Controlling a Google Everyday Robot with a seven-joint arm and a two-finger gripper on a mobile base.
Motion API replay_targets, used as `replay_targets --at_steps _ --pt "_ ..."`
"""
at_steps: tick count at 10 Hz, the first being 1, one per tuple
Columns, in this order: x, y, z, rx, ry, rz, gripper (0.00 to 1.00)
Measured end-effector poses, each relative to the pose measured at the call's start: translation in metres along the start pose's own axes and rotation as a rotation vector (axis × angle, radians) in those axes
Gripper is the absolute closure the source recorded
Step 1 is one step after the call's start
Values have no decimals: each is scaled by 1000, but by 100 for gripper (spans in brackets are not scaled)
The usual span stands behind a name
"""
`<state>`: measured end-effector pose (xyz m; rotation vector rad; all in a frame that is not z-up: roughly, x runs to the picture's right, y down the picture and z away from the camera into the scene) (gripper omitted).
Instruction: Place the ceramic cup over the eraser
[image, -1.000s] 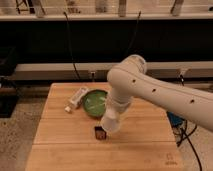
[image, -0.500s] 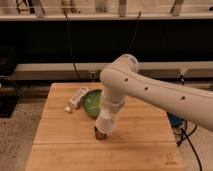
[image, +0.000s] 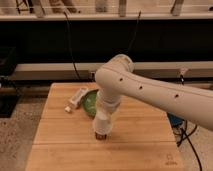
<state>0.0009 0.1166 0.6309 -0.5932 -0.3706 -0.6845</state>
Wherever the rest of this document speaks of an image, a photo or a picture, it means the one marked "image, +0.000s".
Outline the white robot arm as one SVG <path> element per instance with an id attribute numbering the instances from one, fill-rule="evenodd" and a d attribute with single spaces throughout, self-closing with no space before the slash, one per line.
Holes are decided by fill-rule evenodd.
<path id="1" fill-rule="evenodd" d="M 111 114 L 126 95 L 213 131 L 213 91 L 172 84 L 132 73 L 134 64 L 123 54 L 102 65 L 95 74 L 99 86 L 97 113 L 93 121 L 96 133 L 112 130 Z"/>

